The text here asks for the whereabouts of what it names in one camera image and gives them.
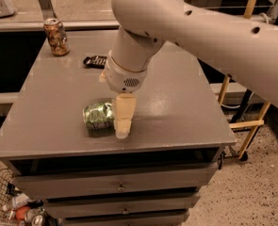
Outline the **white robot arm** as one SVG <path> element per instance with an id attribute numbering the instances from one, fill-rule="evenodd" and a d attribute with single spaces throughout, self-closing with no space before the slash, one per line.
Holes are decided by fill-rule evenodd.
<path id="1" fill-rule="evenodd" d="M 184 0 L 111 0 L 120 24 L 101 77 L 119 93 L 116 137 L 130 133 L 138 90 L 164 42 L 176 44 L 278 107 L 278 25 L 264 24 Z"/>

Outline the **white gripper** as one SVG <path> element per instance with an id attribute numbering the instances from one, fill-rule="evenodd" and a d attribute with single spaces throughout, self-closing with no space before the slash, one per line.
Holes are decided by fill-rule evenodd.
<path id="1" fill-rule="evenodd" d="M 120 93 L 113 103 L 114 129 L 118 139 L 127 138 L 130 134 L 132 119 L 136 109 L 137 99 L 131 93 L 141 86 L 147 71 L 129 72 L 120 67 L 109 51 L 106 66 L 99 76 L 99 82 L 107 82 L 109 88 Z"/>

